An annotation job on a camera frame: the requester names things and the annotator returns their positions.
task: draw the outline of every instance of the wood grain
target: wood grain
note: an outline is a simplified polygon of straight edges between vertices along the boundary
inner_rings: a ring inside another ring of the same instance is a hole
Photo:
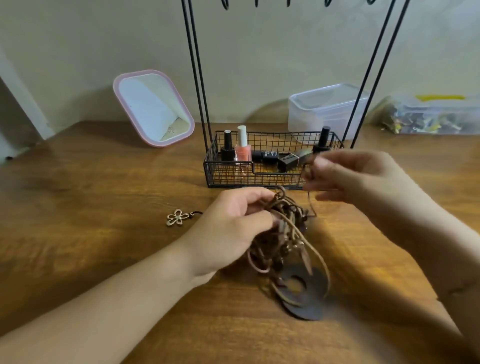
[[[480,231],[480,137],[392,135],[367,126],[357,146],[391,153],[437,202]],[[184,233],[188,223],[168,229],[166,215],[204,210],[220,192],[206,188],[203,158],[200,125],[190,138],[156,149],[128,123],[82,122],[0,168],[0,334]],[[308,203],[302,191],[290,196]],[[315,209],[307,238],[334,279],[324,321],[288,316],[239,261],[184,297],[125,363],[474,362],[407,253],[352,206]]]

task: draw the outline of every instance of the metal flower charm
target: metal flower charm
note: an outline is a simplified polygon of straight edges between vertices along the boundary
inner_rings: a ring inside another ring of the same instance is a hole
[[[182,220],[190,217],[190,214],[184,214],[179,208],[177,208],[173,214],[167,215],[167,226],[171,226],[175,223],[178,225],[183,225]]]

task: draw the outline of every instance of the pendant hole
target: pendant hole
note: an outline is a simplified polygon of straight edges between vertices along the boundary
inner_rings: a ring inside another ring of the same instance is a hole
[[[305,281],[299,276],[291,276],[285,281],[287,288],[294,294],[302,293],[307,289]]]

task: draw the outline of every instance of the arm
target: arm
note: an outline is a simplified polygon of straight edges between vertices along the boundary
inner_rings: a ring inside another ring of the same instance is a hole
[[[336,150],[305,174],[320,201],[354,204],[417,261],[480,356],[480,236],[437,205],[386,153]]]
[[[187,292],[274,223],[260,187],[222,192],[178,241],[0,339],[5,363],[120,363]]]

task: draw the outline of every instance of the wire basket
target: wire basket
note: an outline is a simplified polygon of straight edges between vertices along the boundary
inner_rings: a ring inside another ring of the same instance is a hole
[[[238,133],[232,131],[232,144],[237,144]],[[286,156],[300,149],[312,148],[318,141],[320,132],[302,133],[263,133],[247,132],[252,151],[277,151],[279,157]],[[328,138],[330,149],[343,148],[343,144],[334,132]],[[221,148],[224,146],[224,132],[216,131],[210,148],[207,151],[204,170],[207,185],[210,188],[235,188],[261,186],[275,188],[281,185],[287,189],[300,190],[305,183],[301,177],[303,166],[281,173],[276,164],[268,165],[255,162],[222,161]]]

